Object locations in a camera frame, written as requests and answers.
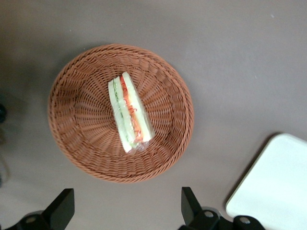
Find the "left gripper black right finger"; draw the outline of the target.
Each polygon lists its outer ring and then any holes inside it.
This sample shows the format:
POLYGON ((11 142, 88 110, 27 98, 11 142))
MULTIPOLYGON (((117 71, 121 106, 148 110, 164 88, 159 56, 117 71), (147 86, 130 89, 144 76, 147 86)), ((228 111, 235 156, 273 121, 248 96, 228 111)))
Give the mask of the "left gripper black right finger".
POLYGON ((181 189, 181 213, 185 224, 181 230, 262 230, 262 224, 251 216, 226 220, 218 210, 202 208, 190 187, 181 189))

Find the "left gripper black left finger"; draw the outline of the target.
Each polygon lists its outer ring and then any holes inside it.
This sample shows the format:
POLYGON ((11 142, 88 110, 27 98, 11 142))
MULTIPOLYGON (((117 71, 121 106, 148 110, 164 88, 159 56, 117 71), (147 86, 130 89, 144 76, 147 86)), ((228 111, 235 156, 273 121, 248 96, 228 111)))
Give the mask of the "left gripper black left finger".
POLYGON ((45 209, 25 215, 9 230, 64 230, 75 213, 74 189, 64 189, 45 209))

